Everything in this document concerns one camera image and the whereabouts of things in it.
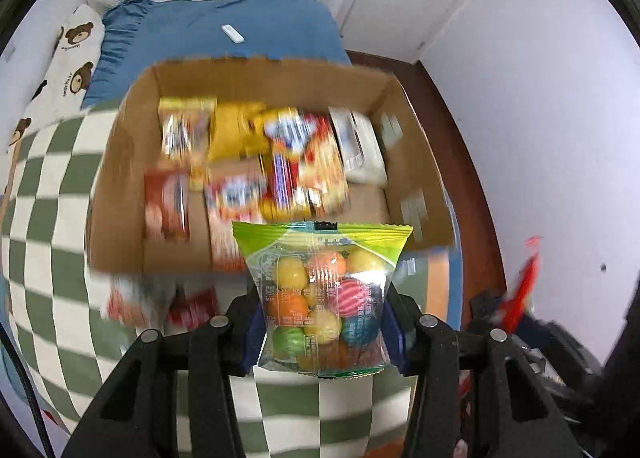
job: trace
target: bag of gumballs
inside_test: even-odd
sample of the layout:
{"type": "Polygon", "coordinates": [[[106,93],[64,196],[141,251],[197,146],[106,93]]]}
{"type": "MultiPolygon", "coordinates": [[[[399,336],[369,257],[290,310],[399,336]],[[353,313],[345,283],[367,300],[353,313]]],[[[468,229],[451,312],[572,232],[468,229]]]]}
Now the bag of gumballs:
{"type": "Polygon", "coordinates": [[[267,321],[259,365],[355,377],[388,363],[380,333],[385,289],[411,227],[234,222],[267,321]]]}

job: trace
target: blue bed sheet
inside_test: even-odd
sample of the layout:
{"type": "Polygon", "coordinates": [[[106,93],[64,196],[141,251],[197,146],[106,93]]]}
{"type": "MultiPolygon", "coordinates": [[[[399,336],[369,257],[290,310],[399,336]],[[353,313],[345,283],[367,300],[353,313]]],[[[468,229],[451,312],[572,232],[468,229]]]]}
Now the blue bed sheet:
{"type": "Polygon", "coordinates": [[[100,61],[84,106],[119,99],[159,61],[197,57],[307,58],[349,64],[329,10],[315,0],[127,0],[103,18],[100,61]],[[244,43],[221,27],[230,24],[244,43]]]}

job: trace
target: green candy ball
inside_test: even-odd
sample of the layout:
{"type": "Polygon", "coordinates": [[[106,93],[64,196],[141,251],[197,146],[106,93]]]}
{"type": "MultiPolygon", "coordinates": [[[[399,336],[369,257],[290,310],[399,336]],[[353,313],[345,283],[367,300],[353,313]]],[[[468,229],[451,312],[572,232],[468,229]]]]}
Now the green candy ball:
{"type": "Polygon", "coordinates": [[[302,328],[278,326],[273,331],[273,355],[287,360],[305,352],[305,333],[302,328]]]}

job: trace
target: black cable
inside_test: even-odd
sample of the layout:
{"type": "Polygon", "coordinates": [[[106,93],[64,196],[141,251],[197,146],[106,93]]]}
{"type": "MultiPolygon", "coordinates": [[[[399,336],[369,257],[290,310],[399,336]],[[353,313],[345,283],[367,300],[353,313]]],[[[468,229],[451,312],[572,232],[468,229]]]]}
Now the black cable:
{"type": "Polygon", "coordinates": [[[33,386],[31,385],[31,381],[29,380],[29,375],[27,375],[27,371],[22,365],[22,361],[20,360],[18,352],[15,350],[11,339],[9,339],[8,333],[4,330],[4,326],[2,326],[2,323],[0,323],[0,342],[8,353],[11,362],[14,364],[15,371],[18,373],[18,377],[20,377],[20,382],[22,383],[22,387],[24,388],[24,393],[27,395],[27,403],[29,404],[29,408],[31,409],[31,414],[33,415],[33,421],[36,424],[36,429],[38,430],[38,435],[40,437],[40,441],[42,442],[42,447],[44,448],[44,454],[46,454],[47,458],[56,458],[56,455],[53,452],[53,447],[51,446],[51,440],[49,440],[47,428],[45,427],[44,420],[42,419],[42,413],[40,412],[40,407],[38,406],[36,394],[33,391],[33,386]]]}

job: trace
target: white snack package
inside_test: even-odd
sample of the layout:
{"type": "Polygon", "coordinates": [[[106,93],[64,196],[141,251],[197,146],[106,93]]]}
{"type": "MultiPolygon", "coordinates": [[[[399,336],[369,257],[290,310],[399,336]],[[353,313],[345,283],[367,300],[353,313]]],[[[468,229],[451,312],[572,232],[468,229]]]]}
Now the white snack package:
{"type": "Polygon", "coordinates": [[[347,182],[386,185],[385,162],[370,120],[345,108],[329,108],[347,182]]]}

